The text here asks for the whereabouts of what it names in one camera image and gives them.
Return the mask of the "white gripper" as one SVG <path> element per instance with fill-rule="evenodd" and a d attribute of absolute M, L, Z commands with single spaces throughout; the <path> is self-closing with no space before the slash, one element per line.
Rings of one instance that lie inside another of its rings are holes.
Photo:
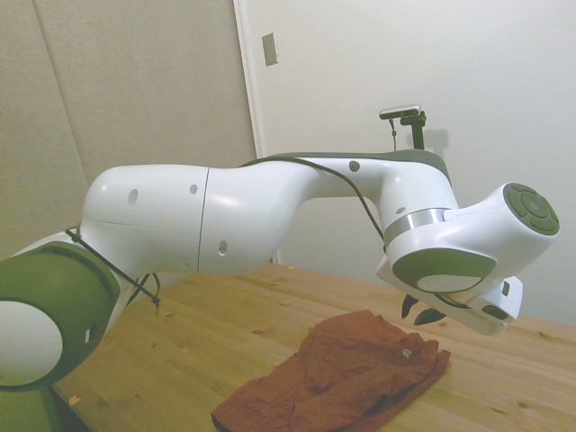
<path fill-rule="evenodd" d="M 431 324 L 450 317 L 484 336 L 493 336 L 513 322 L 512 277 L 489 281 L 482 292 L 425 292 L 396 277 L 387 257 L 382 259 L 377 274 L 387 284 L 406 293 L 401 305 L 403 319 L 418 302 L 428 306 L 414 319 L 414 325 Z"/>

